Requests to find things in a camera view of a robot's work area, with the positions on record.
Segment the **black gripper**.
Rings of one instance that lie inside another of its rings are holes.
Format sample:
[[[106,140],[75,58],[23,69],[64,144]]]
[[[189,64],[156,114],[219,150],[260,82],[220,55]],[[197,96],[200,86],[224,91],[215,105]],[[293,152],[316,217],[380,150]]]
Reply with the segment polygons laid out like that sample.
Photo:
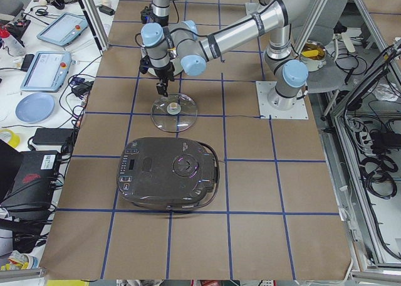
[[[165,65],[162,68],[155,68],[155,72],[159,80],[161,81],[161,83],[158,82],[156,84],[157,92],[158,94],[161,94],[163,97],[167,97],[169,95],[167,91],[169,81],[173,82],[175,80],[174,76],[165,71],[166,66],[168,65]]]

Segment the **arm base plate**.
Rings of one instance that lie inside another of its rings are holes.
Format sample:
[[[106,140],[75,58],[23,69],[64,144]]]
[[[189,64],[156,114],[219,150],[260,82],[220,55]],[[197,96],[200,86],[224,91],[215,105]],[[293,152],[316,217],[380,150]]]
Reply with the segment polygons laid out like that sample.
[[[276,82],[256,82],[259,116],[262,119],[308,120],[301,90],[293,98],[284,98],[276,92]]]

